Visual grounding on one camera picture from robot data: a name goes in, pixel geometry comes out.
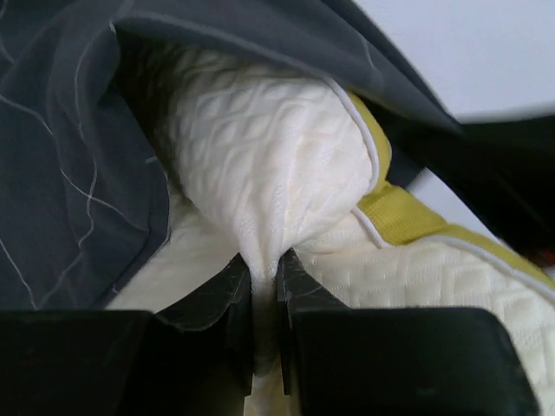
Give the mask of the cream yellow-edged pillow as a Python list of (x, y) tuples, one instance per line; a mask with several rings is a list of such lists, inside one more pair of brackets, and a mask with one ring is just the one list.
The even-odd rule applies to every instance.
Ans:
[(168, 174), (171, 237), (110, 308), (160, 311), (241, 254), (255, 324), (246, 414), (290, 411), (275, 310), (290, 249), (350, 307), (494, 313), (553, 414), (554, 281), (391, 185), (390, 144), (361, 100), (331, 80), (156, 41), (123, 52), (115, 80)]

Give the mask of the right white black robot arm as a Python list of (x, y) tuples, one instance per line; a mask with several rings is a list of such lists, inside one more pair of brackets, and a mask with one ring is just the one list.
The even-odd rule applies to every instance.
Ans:
[(499, 239), (554, 265), (554, 117), (466, 122), (456, 133), (394, 118), (395, 146), (445, 182)]

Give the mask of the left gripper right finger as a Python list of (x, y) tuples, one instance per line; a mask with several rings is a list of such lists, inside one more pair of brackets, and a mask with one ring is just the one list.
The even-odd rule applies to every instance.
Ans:
[(353, 309), (287, 251), (277, 267), (295, 415), (537, 415), (504, 325), (469, 307)]

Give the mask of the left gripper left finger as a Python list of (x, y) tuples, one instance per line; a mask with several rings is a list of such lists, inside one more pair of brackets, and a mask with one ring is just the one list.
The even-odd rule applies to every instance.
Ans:
[(241, 257), (158, 313), (1, 315), (4, 415), (240, 415), (251, 372)]

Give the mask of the dark grey checked pillowcase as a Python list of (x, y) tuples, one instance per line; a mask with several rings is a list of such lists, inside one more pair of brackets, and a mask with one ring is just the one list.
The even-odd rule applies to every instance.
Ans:
[(328, 75), (459, 128), (351, 1), (4, 1), (2, 309), (99, 306), (167, 241), (165, 174), (112, 83), (118, 30)]

